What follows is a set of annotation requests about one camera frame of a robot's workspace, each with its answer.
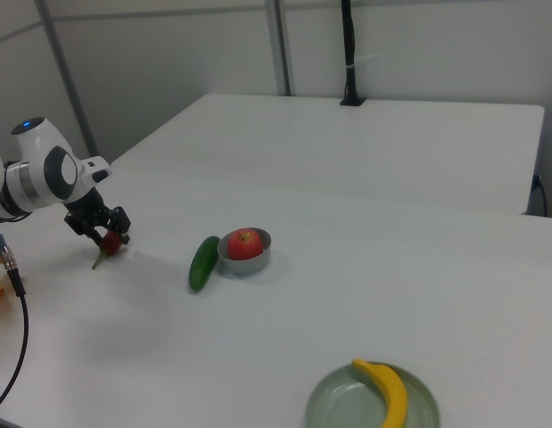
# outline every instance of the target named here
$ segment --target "green cucumber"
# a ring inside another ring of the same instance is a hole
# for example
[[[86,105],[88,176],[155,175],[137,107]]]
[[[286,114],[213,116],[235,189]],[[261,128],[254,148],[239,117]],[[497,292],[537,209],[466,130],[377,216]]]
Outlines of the green cucumber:
[[[202,241],[201,246],[196,250],[188,271],[188,284],[193,292],[200,292],[204,288],[210,272],[216,266],[219,242],[220,238],[217,236],[209,236]]]

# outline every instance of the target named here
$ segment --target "red apple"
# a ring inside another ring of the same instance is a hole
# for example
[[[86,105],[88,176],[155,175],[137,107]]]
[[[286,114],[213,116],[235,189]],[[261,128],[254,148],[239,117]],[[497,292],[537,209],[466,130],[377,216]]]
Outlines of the red apple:
[[[238,229],[228,240],[228,257],[232,260],[247,260],[264,251],[260,235],[254,229]]]

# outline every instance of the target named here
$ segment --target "yellow banana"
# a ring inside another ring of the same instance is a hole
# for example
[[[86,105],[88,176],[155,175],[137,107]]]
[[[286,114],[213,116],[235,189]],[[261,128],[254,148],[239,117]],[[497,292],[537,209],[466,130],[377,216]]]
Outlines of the yellow banana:
[[[382,428],[402,428],[407,417],[408,396],[404,383],[388,366],[353,359],[353,366],[370,376],[386,401],[386,417]]]

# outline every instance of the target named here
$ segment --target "metal bowl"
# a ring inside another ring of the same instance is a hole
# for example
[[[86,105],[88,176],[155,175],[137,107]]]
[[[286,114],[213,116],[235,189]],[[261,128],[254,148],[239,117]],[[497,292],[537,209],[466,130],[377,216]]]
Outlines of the metal bowl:
[[[229,270],[237,275],[249,275],[254,272],[258,272],[259,270],[265,268],[269,262],[269,248],[272,243],[271,236],[263,229],[258,229],[257,227],[249,228],[258,232],[261,243],[264,246],[264,252],[262,252],[259,256],[247,260],[232,260],[228,258],[228,240],[235,231],[232,231],[228,235],[224,236],[218,244],[218,255],[220,256],[222,263],[224,263]]]

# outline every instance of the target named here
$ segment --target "plate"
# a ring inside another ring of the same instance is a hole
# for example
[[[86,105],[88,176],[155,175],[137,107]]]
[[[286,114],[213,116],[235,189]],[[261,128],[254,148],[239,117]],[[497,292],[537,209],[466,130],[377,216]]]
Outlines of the plate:
[[[408,395],[405,428],[440,428],[434,396],[411,373],[388,365],[404,383]],[[309,397],[306,428],[380,428],[386,417],[382,393],[363,372],[341,367],[319,383]]]

